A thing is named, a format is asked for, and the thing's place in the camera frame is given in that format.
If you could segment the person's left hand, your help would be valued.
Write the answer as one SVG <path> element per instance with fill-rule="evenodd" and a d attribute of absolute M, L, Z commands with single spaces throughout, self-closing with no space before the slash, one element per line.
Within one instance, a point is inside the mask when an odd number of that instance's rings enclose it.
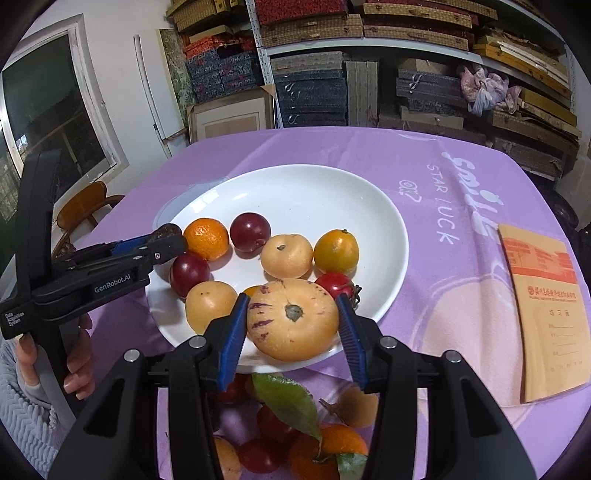
<path fill-rule="evenodd" d="M 67 358 L 68 376 L 63 387 L 67 394 L 74 393 L 78 400 L 89 397 L 95 389 L 93 354 L 90 335 L 92 320 L 85 314 L 79 319 L 79 334 Z M 49 404 L 50 401 L 35 371 L 37 347 L 29 334 L 21 335 L 15 343 L 15 354 L 21 389 L 32 399 Z"/>

